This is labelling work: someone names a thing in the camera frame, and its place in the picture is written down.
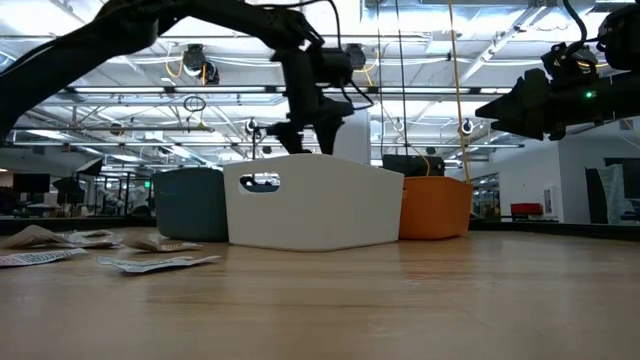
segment desk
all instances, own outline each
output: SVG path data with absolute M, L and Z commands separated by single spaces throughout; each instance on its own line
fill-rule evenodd
M 153 229 L 116 229 L 157 237 Z M 3 359 L 637 359 L 640 246 L 478 232 L 324 254 L 225 244 L 123 276 L 96 255 L 0 270 Z

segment black robotic arm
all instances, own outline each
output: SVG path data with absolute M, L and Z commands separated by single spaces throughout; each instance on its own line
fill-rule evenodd
M 304 152 L 299 132 L 312 125 L 323 153 L 333 152 L 342 117 L 350 103 L 322 95 L 318 83 L 343 87 L 353 68 L 341 49 L 322 48 L 324 40 L 300 12 L 253 6 L 239 0 L 111 0 L 94 21 L 43 44 L 0 74 L 0 141 L 20 115 L 108 59 L 153 45 L 158 36 L 185 17 L 255 36 L 275 50 L 282 63 L 291 120 L 267 130 L 290 153 Z M 310 43 L 306 50 L 300 47 Z

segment paper wrapper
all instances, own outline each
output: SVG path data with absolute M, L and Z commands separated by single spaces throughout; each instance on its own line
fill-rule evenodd
M 64 248 L 109 248 L 118 243 L 109 240 L 88 240 L 78 234 L 56 234 L 37 225 L 27 226 L 21 232 L 0 241 L 3 249 L 24 249 L 46 245 Z
M 194 250 L 202 245 L 194 244 L 194 243 L 179 243 L 179 244 L 158 244 L 149 239 L 125 239 L 121 242 L 122 245 L 138 249 L 145 250 L 151 252 L 178 252 L 178 251 L 186 251 L 186 250 Z
M 96 260 L 99 264 L 112 265 L 127 273 L 141 274 L 157 269 L 181 268 L 198 264 L 217 263 L 220 260 L 220 256 L 208 256 L 200 259 L 194 259 L 191 256 L 181 256 L 171 259 L 149 261 L 119 260 L 105 256 L 98 256 Z
M 71 249 L 59 251 L 46 251 L 40 253 L 12 254 L 0 256 L 0 267 L 29 266 L 46 264 L 49 262 L 66 259 L 79 254 L 86 254 L 84 249 Z

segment robotic arm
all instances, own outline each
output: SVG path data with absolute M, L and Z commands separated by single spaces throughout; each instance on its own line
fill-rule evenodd
M 94 21 L 31 50 L 0 74 L 0 142 L 20 115 L 108 59 L 153 45 L 187 16 L 256 36 L 274 49 L 271 61 L 282 63 L 290 122 L 275 124 L 267 134 L 289 153 L 301 153 L 306 151 L 299 132 L 312 125 L 322 152 L 333 152 L 342 118 L 354 109 L 324 97 L 317 84 L 341 88 L 351 82 L 349 56 L 322 48 L 324 40 L 300 12 L 239 0 L 110 0 Z M 310 45 L 301 50 L 305 41 Z
M 496 119 L 491 124 L 495 130 L 539 140 L 549 134 L 550 140 L 560 140 L 570 125 L 602 125 L 640 115 L 640 0 L 636 3 L 609 14 L 597 38 L 586 40 L 584 33 L 570 46 L 552 46 L 541 58 L 546 73 L 526 71 L 509 94 L 479 108 L 476 116 Z M 628 72 L 600 77 L 595 56 L 583 47 L 588 41 L 598 42 L 596 48 L 612 68 Z

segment overhead camera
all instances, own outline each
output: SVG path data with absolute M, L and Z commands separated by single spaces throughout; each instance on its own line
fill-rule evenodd
M 202 44 L 187 45 L 187 51 L 182 54 L 182 65 L 188 75 L 202 79 L 203 85 L 220 84 L 218 67 L 207 60 Z
M 247 135 L 253 135 L 255 132 L 256 138 L 262 139 L 262 131 L 260 130 L 260 128 L 258 127 L 258 124 L 253 118 L 251 120 L 248 120 L 244 124 L 244 132 Z
M 462 131 L 462 135 L 465 135 L 465 136 L 471 135 L 474 127 L 475 125 L 471 120 L 469 120 L 469 118 L 465 119 L 465 122 L 462 123 L 462 128 L 460 129 Z
M 349 59 L 351 60 L 351 66 L 353 67 L 353 70 L 364 69 L 364 66 L 367 64 L 367 57 L 362 51 L 362 44 L 347 44 L 345 53 L 347 53 Z

